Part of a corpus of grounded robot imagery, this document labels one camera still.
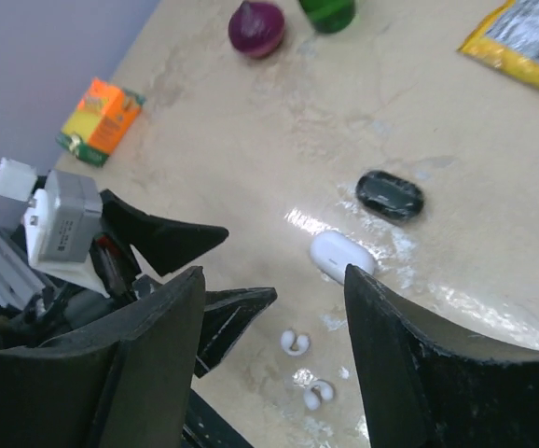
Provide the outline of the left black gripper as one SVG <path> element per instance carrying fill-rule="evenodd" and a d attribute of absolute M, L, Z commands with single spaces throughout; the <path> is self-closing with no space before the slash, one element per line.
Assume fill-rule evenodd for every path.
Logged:
<path fill-rule="evenodd" d="M 127 257 L 133 266 L 137 261 L 132 251 L 137 250 L 159 276 L 183 268 L 229 236 L 224 227 L 149 215 L 109 189 L 100 196 L 103 235 L 99 241 L 110 245 L 115 254 Z M 25 253 L 23 230 L 6 230 Z M 33 271 L 47 278 L 47 286 L 34 294 L 23 310 L 0 306 L 0 348 L 39 345 L 98 320 L 121 305 L 120 300 Z"/>

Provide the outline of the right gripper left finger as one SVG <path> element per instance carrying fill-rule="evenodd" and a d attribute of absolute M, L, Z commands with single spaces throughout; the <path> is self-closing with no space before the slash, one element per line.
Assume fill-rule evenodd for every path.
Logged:
<path fill-rule="evenodd" d="M 36 348 L 0 350 L 0 447 L 177 447 L 205 278 L 152 294 Z"/>

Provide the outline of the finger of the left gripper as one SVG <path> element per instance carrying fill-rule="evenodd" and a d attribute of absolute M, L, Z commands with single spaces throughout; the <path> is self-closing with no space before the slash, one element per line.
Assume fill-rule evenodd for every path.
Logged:
<path fill-rule="evenodd" d="M 276 299 L 273 287 L 207 291 L 194 375 L 202 378 L 217 367 Z"/>

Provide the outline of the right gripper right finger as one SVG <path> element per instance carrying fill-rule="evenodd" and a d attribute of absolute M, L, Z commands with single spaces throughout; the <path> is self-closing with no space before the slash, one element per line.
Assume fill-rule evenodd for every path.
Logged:
<path fill-rule="evenodd" d="M 539 447 L 539 351 L 461 327 L 348 266 L 345 308 L 374 447 Z"/>

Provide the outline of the white earbud charging case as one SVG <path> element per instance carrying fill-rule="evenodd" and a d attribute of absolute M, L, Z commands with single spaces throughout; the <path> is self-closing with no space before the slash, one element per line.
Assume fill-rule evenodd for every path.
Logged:
<path fill-rule="evenodd" d="M 376 261 L 362 245 L 338 231 L 323 231 L 317 234 L 310 246 L 313 264 L 332 280 L 344 284 L 349 264 L 373 274 Z"/>

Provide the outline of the black earbud charging case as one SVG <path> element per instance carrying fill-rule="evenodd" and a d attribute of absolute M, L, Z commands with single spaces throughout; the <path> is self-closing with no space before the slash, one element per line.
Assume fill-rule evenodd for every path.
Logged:
<path fill-rule="evenodd" d="M 417 185 L 382 170 L 364 173 L 355 186 L 355 196 L 365 209 L 393 222 L 410 221 L 425 204 Z"/>

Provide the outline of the white earbud left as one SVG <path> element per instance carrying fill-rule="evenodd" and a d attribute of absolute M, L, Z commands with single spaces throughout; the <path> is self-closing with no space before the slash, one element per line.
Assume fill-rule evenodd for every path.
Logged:
<path fill-rule="evenodd" d="M 287 355 L 300 357 L 310 349 L 311 339 L 306 334 L 296 334 L 293 330 L 288 329 L 283 332 L 280 345 Z"/>

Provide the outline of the white earbud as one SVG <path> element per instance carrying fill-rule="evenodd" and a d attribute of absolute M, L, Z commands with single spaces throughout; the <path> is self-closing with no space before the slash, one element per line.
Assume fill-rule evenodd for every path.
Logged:
<path fill-rule="evenodd" d="M 296 334 L 293 330 L 288 329 L 283 332 L 280 345 L 287 355 L 300 357 L 310 349 L 311 339 L 306 334 Z"/>
<path fill-rule="evenodd" d="M 303 393 L 305 406 L 310 411 L 318 410 L 324 402 L 333 400 L 335 389 L 333 386 L 323 380 L 311 382 Z"/>

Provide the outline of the white earbud right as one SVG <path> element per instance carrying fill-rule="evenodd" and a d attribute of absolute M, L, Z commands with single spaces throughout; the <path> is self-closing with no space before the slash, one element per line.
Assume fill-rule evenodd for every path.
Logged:
<path fill-rule="evenodd" d="M 305 406 L 310 411 L 318 410 L 324 402 L 333 400 L 335 389 L 333 386 L 323 380 L 311 382 L 303 393 Z"/>

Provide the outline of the orange yellow juice carton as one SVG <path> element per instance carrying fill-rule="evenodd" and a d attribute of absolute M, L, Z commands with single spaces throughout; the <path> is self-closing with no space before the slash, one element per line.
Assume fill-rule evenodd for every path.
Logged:
<path fill-rule="evenodd" d="M 95 77 L 56 136 L 76 159 L 102 167 L 140 115 L 145 97 Z"/>

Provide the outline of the purple red onion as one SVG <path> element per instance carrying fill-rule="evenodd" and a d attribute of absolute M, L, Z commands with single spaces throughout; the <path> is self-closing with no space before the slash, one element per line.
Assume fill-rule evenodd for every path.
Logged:
<path fill-rule="evenodd" d="M 228 22 L 228 39 L 241 55 L 262 59 L 278 48 L 285 33 L 285 17 L 277 5 L 242 1 Z"/>

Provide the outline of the green glass bottle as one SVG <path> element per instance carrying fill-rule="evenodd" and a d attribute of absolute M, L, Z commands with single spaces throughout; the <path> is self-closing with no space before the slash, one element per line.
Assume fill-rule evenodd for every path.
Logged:
<path fill-rule="evenodd" d="M 320 34 L 334 34 L 351 24 L 356 15 L 355 0 L 299 0 L 312 28 Z"/>

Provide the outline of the yellow snack bag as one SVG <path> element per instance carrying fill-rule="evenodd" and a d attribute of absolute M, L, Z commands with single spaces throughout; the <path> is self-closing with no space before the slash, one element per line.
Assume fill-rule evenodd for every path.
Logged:
<path fill-rule="evenodd" d="M 504 2 L 459 52 L 539 90 L 539 0 Z"/>

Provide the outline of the aluminium rail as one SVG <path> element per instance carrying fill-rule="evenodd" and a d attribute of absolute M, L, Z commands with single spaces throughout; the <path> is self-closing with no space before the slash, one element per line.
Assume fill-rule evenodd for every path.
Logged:
<path fill-rule="evenodd" d="M 46 286 L 47 278 L 29 267 L 23 250 L 0 228 L 0 306 L 23 310 Z"/>

